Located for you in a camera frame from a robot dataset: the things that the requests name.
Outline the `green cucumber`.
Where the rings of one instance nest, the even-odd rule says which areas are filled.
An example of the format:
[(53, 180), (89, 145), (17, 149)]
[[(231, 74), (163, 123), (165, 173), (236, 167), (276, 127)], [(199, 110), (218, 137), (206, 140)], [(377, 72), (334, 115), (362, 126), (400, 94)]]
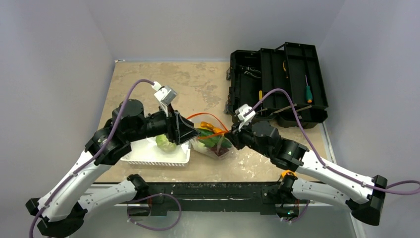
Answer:
[(203, 143), (208, 148), (217, 146), (219, 142), (221, 142), (221, 147), (232, 147), (231, 142), (228, 139), (226, 139), (223, 135), (213, 136), (213, 132), (202, 128), (198, 128), (197, 130), (200, 132), (200, 138), (198, 138), (198, 141)]

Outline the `clear zip top bag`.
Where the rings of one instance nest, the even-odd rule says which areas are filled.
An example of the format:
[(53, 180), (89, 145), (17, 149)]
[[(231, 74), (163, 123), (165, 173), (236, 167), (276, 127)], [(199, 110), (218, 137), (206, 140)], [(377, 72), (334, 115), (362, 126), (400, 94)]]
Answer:
[(192, 148), (213, 159), (223, 160), (234, 151), (234, 147), (224, 134), (228, 128), (215, 115), (207, 112), (193, 114), (187, 119), (193, 123), (199, 135), (190, 140)]

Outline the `purple grape bunch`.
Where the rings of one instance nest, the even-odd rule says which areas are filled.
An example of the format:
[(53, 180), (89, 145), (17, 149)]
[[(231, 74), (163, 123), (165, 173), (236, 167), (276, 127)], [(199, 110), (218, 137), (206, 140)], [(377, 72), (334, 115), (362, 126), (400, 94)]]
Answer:
[(217, 156), (217, 157), (221, 157), (224, 154), (226, 154), (227, 152), (229, 152), (229, 149), (226, 147), (211, 147), (210, 150)]

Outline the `white plastic basket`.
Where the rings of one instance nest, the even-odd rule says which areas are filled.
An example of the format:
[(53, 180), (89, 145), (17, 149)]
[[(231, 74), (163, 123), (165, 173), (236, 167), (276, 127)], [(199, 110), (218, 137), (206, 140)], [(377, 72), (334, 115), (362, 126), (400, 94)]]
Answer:
[(132, 151), (120, 161), (131, 165), (184, 167), (188, 164), (191, 154), (189, 142), (175, 146), (171, 152), (164, 152), (158, 148), (155, 137), (131, 142), (131, 149)]

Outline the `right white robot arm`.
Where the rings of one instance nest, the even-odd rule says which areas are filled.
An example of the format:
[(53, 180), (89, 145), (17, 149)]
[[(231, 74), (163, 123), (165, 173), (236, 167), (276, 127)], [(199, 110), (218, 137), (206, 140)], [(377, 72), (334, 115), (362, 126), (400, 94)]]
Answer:
[(363, 176), (318, 158), (314, 150), (281, 137), (278, 129), (266, 121), (243, 128), (234, 124), (224, 136), (238, 150), (248, 147), (269, 158), (272, 164), (282, 170), (317, 180), (310, 182), (294, 174), (285, 175), (277, 189), (281, 200), (314, 200), (335, 205), (365, 224), (379, 225), (386, 178), (380, 175), (372, 178)]

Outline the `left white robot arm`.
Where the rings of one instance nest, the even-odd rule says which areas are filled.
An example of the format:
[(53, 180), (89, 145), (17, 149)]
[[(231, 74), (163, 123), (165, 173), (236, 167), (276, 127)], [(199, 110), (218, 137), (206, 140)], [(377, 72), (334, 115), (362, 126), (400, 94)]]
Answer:
[(30, 231), (38, 229), (44, 236), (64, 238), (75, 233), (89, 215), (104, 206), (148, 199), (149, 186), (138, 174), (129, 175), (103, 193), (85, 196), (85, 191), (131, 152), (132, 142), (159, 135), (180, 145), (197, 137), (199, 132), (173, 108), (145, 114), (139, 100), (124, 100), (87, 142), (67, 175), (43, 197), (26, 202), (28, 212), (34, 216)]

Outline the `green cabbage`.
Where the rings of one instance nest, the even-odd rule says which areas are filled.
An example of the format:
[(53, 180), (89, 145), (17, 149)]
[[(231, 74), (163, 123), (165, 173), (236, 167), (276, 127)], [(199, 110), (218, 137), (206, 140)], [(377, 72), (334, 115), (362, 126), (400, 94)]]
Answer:
[(177, 147), (175, 143), (172, 143), (168, 140), (165, 134), (156, 136), (155, 142), (156, 142), (157, 147), (165, 153), (171, 153), (175, 151)]

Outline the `black open toolbox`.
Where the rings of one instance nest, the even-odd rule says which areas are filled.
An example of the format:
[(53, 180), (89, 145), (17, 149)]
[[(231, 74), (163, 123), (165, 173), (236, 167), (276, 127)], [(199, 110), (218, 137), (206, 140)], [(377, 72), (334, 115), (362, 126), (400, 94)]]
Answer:
[[(282, 67), (284, 60), (288, 79)], [(260, 70), (262, 77), (245, 75), (240, 66)], [(313, 95), (311, 104), (307, 103), (305, 97), (305, 75)], [(226, 79), (230, 81), (230, 86), (224, 113), (232, 117), (240, 106), (254, 106), (262, 90), (263, 97), (267, 98), (255, 109), (254, 121), (275, 120), (280, 127), (296, 127), (288, 99), (293, 102), (298, 119), (305, 129), (313, 128), (328, 118), (329, 104), (314, 45), (285, 42), (276, 49), (236, 50), (230, 55)]]

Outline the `black pliers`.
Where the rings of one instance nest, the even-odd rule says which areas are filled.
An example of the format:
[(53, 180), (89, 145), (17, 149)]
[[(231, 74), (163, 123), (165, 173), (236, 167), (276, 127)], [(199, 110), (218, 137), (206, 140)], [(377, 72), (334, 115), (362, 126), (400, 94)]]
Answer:
[(253, 67), (249, 66), (240, 66), (241, 71), (252, 78), (261, 78), (262, 72), (260, 70), (257, 70)]

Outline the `yellow black tool in tray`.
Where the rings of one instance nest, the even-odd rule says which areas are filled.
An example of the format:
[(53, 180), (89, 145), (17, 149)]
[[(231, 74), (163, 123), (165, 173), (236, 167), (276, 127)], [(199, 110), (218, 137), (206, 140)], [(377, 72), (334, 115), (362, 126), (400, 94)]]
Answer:
[(286, 78), (288, 79), (288, 78), (289, 78), (289, 74), (288, 74), (288, 72), (287, 72), (287, 64), (286, 64), (286, 61), (285, 61), (285, 60), (284, 60), (284, 61), (283, 61), (283, 63), (282, 63), (282, 67), (283, 67), (283, 70), (284, 70), (285, 76), (286, 76)]

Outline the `green handled screwdriver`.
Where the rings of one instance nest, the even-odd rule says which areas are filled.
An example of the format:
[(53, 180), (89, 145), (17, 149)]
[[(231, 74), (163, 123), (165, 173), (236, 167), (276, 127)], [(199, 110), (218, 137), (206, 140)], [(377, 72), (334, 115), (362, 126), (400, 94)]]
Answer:
[(306, 91), (305, 91), (305, 97), (308, 104), (311, 104), (313, 102), (313, 95), (311, 92), (310, 85), (308, 83), (307, 75), (305, 75), (305, 82), (306, 82)]

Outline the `black base frame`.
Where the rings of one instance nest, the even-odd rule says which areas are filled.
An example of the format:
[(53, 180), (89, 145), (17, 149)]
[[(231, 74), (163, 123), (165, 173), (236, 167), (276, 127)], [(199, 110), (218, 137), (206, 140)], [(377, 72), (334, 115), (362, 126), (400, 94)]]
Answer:
[(147, 214), (165, 216), (182, 212), (255, 212), (260, 215), (296, 217), (297, 199), (281, 182), (149, 182), (148, 190), (123, 204), (142, 204)]

